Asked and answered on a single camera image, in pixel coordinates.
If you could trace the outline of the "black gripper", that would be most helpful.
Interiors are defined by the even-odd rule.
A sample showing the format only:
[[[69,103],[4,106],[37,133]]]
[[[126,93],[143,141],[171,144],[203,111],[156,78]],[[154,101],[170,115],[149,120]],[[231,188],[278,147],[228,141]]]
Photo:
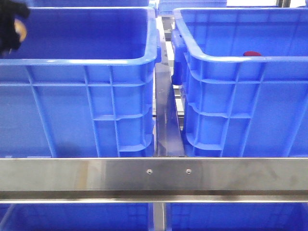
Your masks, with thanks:
[[[19,36],[14,28],[15,16],[27,19],[30,9],[24,2],[14,0],[0,1],[0,55],[3,56],[11,50],[18,50],[21,46]]]

